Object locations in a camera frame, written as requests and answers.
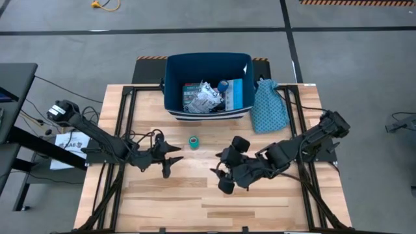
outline wooden table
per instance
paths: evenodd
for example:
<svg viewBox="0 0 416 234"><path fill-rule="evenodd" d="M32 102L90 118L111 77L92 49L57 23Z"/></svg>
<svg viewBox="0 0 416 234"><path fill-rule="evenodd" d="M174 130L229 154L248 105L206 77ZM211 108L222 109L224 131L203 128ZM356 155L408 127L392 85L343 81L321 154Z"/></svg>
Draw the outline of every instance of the wooden table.
<svg viewBox="0 0 416 234"><path fill-rule="evenodd" d="M105 94L99 126L110 134L114 134L122 87L118 84L109 85ZM303 106L320 107L315 85L299 84L299 90ZM125 116L129 100L126 103ZM297 118L296 107L293 105L292 108ZM310 128L319 122L321 112L304 109L304 115L306 125ZM298 133L301 133L298 118L295 122ZM228 147L235 135L251 142L248 155L254 156L256 151L271 142L290 138L289 126L275 133L256 135L249 114L240 120L179 122L165 111L161 92L140 91L132 130L147 133L155 128L163 131L169 144L182 148L168 156L185 158L172 166L172 174L168 179L163 179L161 165L152 165L143 173L138 168L126 167L117 231L158 231L160 227L165 227L167 231L241 231L242 226L248 226L250 231L307 230L299 182L283 176L272 180L260 179L250 186L249 192L236 186L232 195L226 195L217 188L218 178L209 170L218 162L215 153ZM200 148L196 151L192 151L188 145L192 135L200 139ZM142 149L147 149L149 142L144 140L140 145ZM317 162L315 166L323 199L339 220L350 226L337 171L326 162ZM88 167L75 228L82 225L92 212L100 170L100 164ZM287 173L298 176L296 164L293 163ZM311 206L315 225L319 226L312 198ZM110 223L112 201L107 207L105 227Z"/></svg>

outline small teal object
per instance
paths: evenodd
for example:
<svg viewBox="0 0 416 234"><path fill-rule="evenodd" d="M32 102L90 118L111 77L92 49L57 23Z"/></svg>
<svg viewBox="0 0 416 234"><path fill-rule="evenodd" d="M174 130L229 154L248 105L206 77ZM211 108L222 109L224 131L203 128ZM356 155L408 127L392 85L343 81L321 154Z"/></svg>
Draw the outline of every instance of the small teal object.
<svg viewBox="0 0 416 234"><path fill-rule="evenodd" d="M200 146L200 141L198 140L198 137L191 136L189 138L189 146L192 150L198 149L198 147Z"/></svg>
<svg viewBox="0 0 416 234"><path fill-rule="evenodd" d="M227 90L227 88L228 88L228 82L226 80L222 80L222 81L219 82L218 91L220 93L225 92Z"/></svg>

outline blue storage box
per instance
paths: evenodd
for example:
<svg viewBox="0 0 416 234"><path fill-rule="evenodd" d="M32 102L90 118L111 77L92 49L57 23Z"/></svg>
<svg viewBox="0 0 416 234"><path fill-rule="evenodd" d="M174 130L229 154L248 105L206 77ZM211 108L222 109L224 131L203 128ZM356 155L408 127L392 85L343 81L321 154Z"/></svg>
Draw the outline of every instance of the blue storage box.
<svg viewBox="0 0 416 234"><path fill-rule="evenodd" d="M183 111L183 86L208 82L212 88L221 80L242 79L242 108L209 114ZM164 107L177 120L229 120L242 118L254 104L255 83L252 58L243 53L188 53L169 56L166 62Z"/></svg>

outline gray floor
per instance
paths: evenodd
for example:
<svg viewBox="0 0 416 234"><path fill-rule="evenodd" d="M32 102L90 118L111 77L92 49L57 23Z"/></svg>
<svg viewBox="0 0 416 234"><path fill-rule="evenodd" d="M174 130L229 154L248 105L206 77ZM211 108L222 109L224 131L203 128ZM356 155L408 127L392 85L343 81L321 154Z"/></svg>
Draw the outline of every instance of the gray floor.
<svg viewBox="0 0 416 234"><path fill-rule="evenodd" d="M122 0L122 7L113 13L93 10L89 4L84 0L11 0L0 19L0 31L284 25L279 1L273 0L178 0L174 5L167 0ZM287 0L287 5L293 27L416 25L415 9L408 7L319 7L294 0ZM392 121L392 112L416 109L416 32L298 32L294 39L305 83L317 83L323 106L338 110L352 126L337 154L353 226L414 233L416 198L410 194L410 183L411 171L416 169L416 136L406 130L387 134L384 125ZM284 32L0 36L0 62L37 62L40 77L94 99L103 98L107 84L129 83L140 55L197 51L268 57L273 79L294 82ZM56 99L100 109L39 80L28 99L42 112ZM28 103L23 108L37 115ZM20 119L16 125L30 131ZM20 153L24 159L30 155L27 150ZM70 230L82 186L32 186L26 205L33 210L13 213L22 178L22 174L12 174L0 197L2 233Z"/></svg>

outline blue patterned cloth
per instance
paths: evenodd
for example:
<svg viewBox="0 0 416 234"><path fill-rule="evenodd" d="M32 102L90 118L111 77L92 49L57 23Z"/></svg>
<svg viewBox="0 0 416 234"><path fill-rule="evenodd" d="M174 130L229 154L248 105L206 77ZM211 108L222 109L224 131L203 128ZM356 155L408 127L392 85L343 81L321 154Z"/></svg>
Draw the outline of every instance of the blue patterned cloth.
<svg viewBox="0 0 416 234"><path fill-rule="evenodd" d="M277 82L271 79L257 82L259 88L254 96L254 106L250 110L255 133L278 131L289 123L286 106L274 89Z"/></svg>

